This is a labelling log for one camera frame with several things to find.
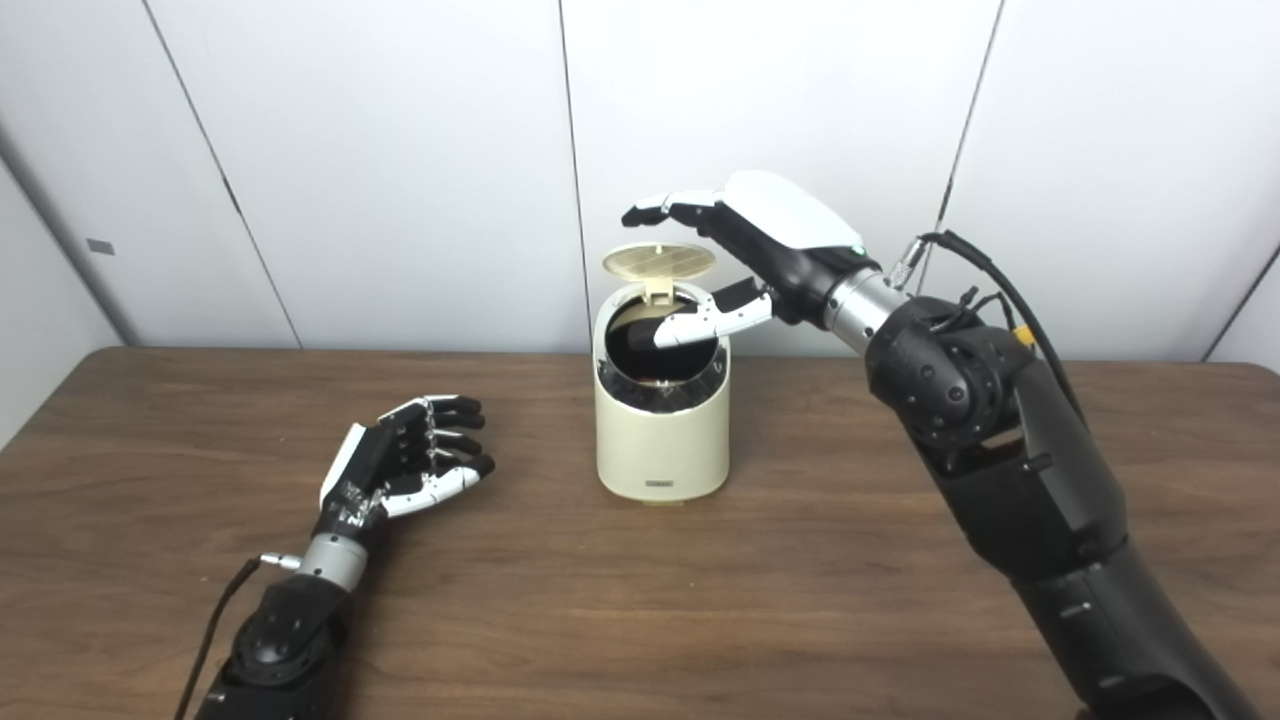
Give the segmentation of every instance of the fingertip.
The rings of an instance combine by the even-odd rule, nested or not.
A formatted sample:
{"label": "fingertip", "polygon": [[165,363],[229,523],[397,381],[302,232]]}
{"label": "fingertip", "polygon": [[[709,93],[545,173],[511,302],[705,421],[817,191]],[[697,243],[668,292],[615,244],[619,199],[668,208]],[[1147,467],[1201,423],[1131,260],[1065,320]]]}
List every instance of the fingertip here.
{"label": "fingertip", "polygon": [[476,455],[471,460],[463,462],[463,465],[475,470],[481,478],[488,477],[489,473],[493,473],[498,466],[498,464],[493,461],[493,457],[488,455]]}

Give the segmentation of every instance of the trash can lid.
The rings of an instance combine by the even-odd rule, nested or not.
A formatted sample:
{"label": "trash can lid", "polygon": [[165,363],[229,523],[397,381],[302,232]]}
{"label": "trash can lid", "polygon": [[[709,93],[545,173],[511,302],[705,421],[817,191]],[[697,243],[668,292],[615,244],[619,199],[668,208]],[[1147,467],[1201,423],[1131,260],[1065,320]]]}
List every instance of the trash can lid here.
{"label": "trash can lid", "polygon": [[604,269],[630,282],[687,281],[712,269],[716,254],[696,245],[639,242],[613,249]]}

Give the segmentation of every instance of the cream trash can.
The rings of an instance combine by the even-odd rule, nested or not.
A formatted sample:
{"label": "cream trash can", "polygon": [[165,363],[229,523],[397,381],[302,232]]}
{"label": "cream trash can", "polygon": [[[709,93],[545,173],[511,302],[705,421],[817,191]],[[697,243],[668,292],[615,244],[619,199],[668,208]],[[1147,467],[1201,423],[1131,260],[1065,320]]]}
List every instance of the cream trash can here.
{"label": "cream trash can", "polygon": [[681,502],[728,477],[728,338],[668,350],[632,350],[626,327],[710,300],[684,281],[716,264],[692,245],[618,247],[604,268],[627,284],[595,320],[595,459],[600,482],[644,502]]}

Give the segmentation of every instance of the robot finger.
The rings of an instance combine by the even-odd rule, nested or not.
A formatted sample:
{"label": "robot finger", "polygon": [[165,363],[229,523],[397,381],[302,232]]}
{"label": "robot finger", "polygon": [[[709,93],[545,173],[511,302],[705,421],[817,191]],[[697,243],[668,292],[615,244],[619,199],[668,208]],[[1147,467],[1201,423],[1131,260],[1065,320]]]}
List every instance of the robot finger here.
{"label": "robot finger", "polygon": [[383,505],[387,507],[387,514],[390,518],[426,510],[467,488],[475,487],[476,483],[493,473],[493,459],[488,455],[479,455],[440,474],[422,473],[413,479],[404,479],[403,482],[397,478],[397,486],[408,492],[389,495],[383,498]]}
{"label": "robot finger", "polygon": [[457,413],[462,415],[479,415],[480,414],[480,401],[467,397],[465,395],[424,395],[421,397],[415,397],[403,405],[385,413],[378,419],[379,423],[396,416],[399,413],[411,410],[413,407],[420,407],[430,414],[440,413]]}
{"label": "robot finger", "polygon": [[431,424],[436,428],[467,428],[479,430],[484,427],[484,415],[468,415],[466,413],[434,413]]}
{"label": "robot finger", "polygon": [[435,438],[435,447],[440,450],[458,450],[472,457],[483,451],[479,442],[462,433],[435,430],[431,437]]}

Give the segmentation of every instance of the robot forearm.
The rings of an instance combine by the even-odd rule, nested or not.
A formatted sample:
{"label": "robot forearm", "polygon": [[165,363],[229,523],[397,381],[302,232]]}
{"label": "robot forearm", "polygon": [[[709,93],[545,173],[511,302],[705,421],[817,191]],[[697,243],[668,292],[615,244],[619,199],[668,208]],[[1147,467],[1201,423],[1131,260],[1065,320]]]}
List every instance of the robot forearm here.
{"label": "robot forearm", "polygon": [[352,593],[392,520],[431,507],[493,470],[480,443],[445,428],[481,428],[480,404],[415,398],[370,428],[352,425],[320,488],[320,516],[292,570],[271,584],[236,634],[197,720],[323,720],[352,619]]}

